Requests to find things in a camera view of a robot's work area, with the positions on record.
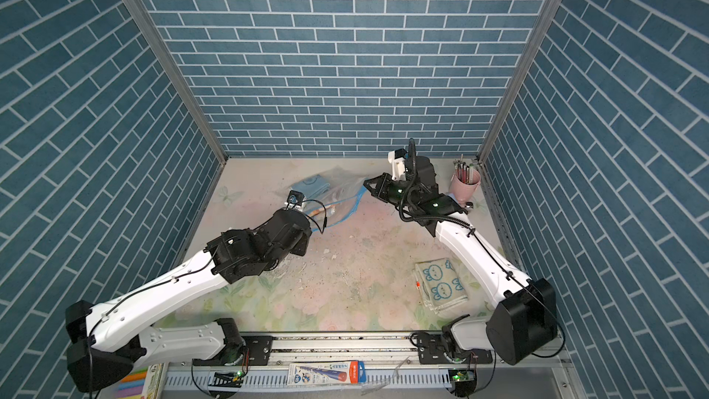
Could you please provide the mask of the clear vacuum bag blue zipper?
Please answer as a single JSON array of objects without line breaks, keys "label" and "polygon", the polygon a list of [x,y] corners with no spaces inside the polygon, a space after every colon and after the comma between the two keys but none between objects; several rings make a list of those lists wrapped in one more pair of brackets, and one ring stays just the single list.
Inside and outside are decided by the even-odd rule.
[{"label": "clear vacuum bag blue zipper", "polygon": [[[341,167],[332,168],[330,170],[317,173],[315,175],[322,175],[330,182],[330,189],[324,194],[320,195],[317,199],[305,199],[301,207],[291,207],[296,209],[302,209],[305,214],[306,206],[310,202],[318,202],[320,204],[335,204],[336,213],[331,218],[325,217],[323,220],[314,219],[316,224],[313,230],[317,231],[318,226],[322,228],[332,227],[334,225],[339,225],[350,218],[358,209],[360,201],[365,195],[364,182],[367,179],[364,175],[359,175],[354,172],[346,171]],[[289,186],[279,188],[275,191],[275,194],[279,198],[286,200],[292,183]]]}]

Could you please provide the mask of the orange white towel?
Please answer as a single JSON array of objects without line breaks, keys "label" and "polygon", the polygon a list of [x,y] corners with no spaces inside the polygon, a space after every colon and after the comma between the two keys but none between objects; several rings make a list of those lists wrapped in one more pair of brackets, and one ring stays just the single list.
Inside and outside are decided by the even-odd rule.
[{"label": "orange white towel", "polygon": [[306,213],[318,220],[323,220],[325,217],[331,218],[336,213],[336,205],[310,202],[306,206]]}]

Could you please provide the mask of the pale green bunny towel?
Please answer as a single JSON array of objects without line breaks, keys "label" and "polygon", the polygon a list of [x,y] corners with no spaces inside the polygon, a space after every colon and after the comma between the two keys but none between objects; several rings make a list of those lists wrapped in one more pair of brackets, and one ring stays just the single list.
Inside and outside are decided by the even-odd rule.
[{"label": "pale green bunny towel", "polygon": [[468,295],[450,258],[417,262],[415,279],[424,304],[433,312],[465,304]]}]

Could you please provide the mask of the light blue towel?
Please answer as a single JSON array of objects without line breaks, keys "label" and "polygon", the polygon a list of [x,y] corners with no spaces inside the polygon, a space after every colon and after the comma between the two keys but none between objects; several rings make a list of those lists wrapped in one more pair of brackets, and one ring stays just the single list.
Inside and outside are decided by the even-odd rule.
[{"label": "light blue towel", "polygon": [[330,182],[322,175],[306,177],[291,186],[291,190],[300,192],[308,200],[317,199],[330,189]]}]

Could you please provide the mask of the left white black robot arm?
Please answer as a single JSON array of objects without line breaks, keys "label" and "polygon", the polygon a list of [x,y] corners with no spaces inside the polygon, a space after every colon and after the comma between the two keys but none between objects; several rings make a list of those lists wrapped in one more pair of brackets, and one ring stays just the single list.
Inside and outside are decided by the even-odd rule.
[{"label": "left white black robot arm", "polygon": [[289,254],[305,255],[311,235],[308,215],[282,208],[256,228],[221,233],[189,260],[125,295],[67,307],[66,362],[75,386],[97,393],[135,369],[167,362],[245,363],[247,344],[233,319],[175,329],[156,323],[199,297],[274,270]]}]

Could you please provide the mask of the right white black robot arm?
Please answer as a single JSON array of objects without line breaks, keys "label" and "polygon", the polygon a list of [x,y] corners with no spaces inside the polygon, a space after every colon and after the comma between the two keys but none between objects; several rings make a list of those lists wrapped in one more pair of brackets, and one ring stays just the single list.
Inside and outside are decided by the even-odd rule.
[{"label": "right white black robot arm", "polygon": [[379,201],[393,205],[404,223],[418,224],[450,249],[479,282],[493,308],[477,321],[461,317],[444,326],[441,341],[450,359],[476,349],[492,351],[515,365],[563,334],[557,319],[556,292],[544,278],[532,280],[478,234],[467,211],[439,191],[433,164],[417,154],[411,140],[388,155],[391,172],[365,180]]}]

